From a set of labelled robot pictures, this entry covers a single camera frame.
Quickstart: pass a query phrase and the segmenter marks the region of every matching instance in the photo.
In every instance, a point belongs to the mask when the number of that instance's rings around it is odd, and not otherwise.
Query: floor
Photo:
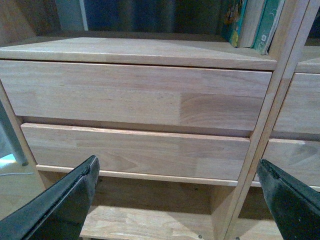
[[[42,192],[33,168],[22,166],[12,154],[0,158],[0,220]]]

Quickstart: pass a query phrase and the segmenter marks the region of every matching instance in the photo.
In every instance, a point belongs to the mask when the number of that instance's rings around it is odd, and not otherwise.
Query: drawer front
[[[239,137],[142,132],[24,123],[40,165],[76,167],[97,155],[106,171],[237,180],[249,140]]]
[[[296,73],[274,130],[320,134],[320,74]]]
[[[17,116],[252,131],[270,72],[0,61]]]
[[[263,158],[307,185],[320,186],[320,142],[270,139]]]

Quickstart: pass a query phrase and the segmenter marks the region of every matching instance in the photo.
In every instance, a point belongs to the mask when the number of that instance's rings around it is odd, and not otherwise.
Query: green book
[[[227,6],[223,16],[223,27],[221,35],[233,47],[239,47],[239,35],[245,15],[247,0],[226,0],[224,3]]]
[[[261,55],[268,55],[268,49],[276,32],[280,14],[285,0],[267,0],[260,22],[259,31],[256,35],[253,48]]]

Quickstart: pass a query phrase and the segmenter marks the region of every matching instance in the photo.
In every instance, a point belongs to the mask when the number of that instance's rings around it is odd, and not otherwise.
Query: wooden plank
[[[36,165],[36,169],[40,171],[41,177],[42,173],[69,173],[74,168],[66,166],[51,166],[51,165]],[[121,172],[121,171],[108,171],[100,170],[99,176],[113,177],[113,178],[125,178],[125,179],[141,179],[141,180],[153,180],[153,181],[167,181],[176,183],[189,183],[189,184],[206,184],[206,185],[218,185],[218,186],[237,186],[238,181],[236,180],[226,180],[226,179],[214,179],[214,178],[201,178],[201,177],[181,177],[181,176],[167,176],[167,175],[155,175],[155,174],[145,174],[145,173],[134,173],[134,172]],[[45,181],[52,183],[52,181],[45,178]]]
[[[277,132],[320,134],[320,74],[296,73],[274,126]]]
[[[304,46],[296,73],[320,74],[320,46]]]
[[[247,131],[255,127],[271,77],[243,70],[0,63],[18,116]]]
[[[320,142],[270,139],[263,158],[303,183],[320,187]]]
[[[260,187],[261,188],[261,184],[259,182],[259,177],[257,175],[254,177],[254,181],[252,181],[251,187]],[[317,192],[320,192],[320,186],[309,186],[309,187],[312,188],[313,190],[316,190]]]
[[[220,240],[225,237],[226,224],[224,221],[226,211],[229,210],[235,188],[229,186],[215,186],[211,190],[210,207],[214,239]]]
[[[59,29],[59,18],[53,0],[6,0],[1,2],[1,45]]]
[[[141,124],[131,122],[112,122],[112,121],[91,121],[78,119],[48,118],[48,117],[20,117],[23,123],[49,124],[49,125],[67,125],[81,126],[99,129],[126,129],[134,131],[177,133],[177,134],[199,134],[215,135],[225,137],[249,138],[251,131],[223,128],[192,127],[192,126],[172,126],[172,125],[155,125]]]
[[[76,167],[97,155],[106,171],[237,180],[249,140],[24,123],[38,164]]]
[[[281,104],[289,87],[290,79],[298,62],[297,56],[306,41],[307,36],[299,34],[310,29],[312,21],[304,18],[305,12],[316,15],[317,2],[305,0],[286,1],[284,11],[281,13],[279,28],[275,33],[274,42],[271,45],[269,54],[277,59],[277,66],[272,74],[270,84],[261,107],[260,115],[255,129],[250,137],[250,146],[245,157],[242,170],[238,178],[238,185],[234,190],[228,212],[221,217],[225,219],[226,235],[225,240],[231,237],[233,228],[240,214],[242,205],[255,176],[259,159],[262,157],[267,145],[269,136],[275,124]]]
[[[1,59],[273,70],[276,61],[228,42],[78,37],[0,48]]]
[[[94,206],[80,236],[105,240],[212,239],[209,214]]]
[[[82,237],[213,239],[208,186],[119,178],[100,180]]]

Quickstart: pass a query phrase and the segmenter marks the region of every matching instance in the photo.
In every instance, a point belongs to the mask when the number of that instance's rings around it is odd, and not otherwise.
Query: wooden cabinet
[[[0,99],[47,187],[98,156],[83,237],[281,239],[250,186],[264,157],[320,187],[320,54],[304,48],[319,0],[285,1],[264,56],[219,36],[55,31],[37,15],[52,1],[7,17],[28,1],[0,9]]]

